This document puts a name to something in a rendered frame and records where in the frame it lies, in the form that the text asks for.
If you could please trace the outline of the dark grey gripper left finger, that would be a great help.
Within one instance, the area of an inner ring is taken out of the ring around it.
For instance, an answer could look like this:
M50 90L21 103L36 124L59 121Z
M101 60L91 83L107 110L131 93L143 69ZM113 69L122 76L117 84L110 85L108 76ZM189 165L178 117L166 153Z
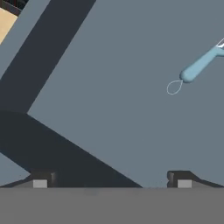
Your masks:
M54 171L34 171L28 177L0 188L27 187L27 188L51 188L56 186L56 173Z

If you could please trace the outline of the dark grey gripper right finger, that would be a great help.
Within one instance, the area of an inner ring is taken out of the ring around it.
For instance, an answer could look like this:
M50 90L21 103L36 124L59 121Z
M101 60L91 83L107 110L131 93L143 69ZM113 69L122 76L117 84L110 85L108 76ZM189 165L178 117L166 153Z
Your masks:
M219 185L199 178L191 171L168 171L167 172L168 188L224 188Z

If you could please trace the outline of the light blue peeler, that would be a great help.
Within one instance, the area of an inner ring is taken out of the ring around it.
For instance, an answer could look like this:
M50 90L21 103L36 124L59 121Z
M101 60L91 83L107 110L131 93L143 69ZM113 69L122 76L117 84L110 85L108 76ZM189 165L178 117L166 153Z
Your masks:
M176 95L184 83L193 82L201 72L217 57L224 57L224 38L221 39L216 45L210 48L202 56L196 59L190 66L187 66L179 74L177 80L171 81L166 87L166 93L168 95ZM169 87L171 84L179 82L178 90L171 92Z

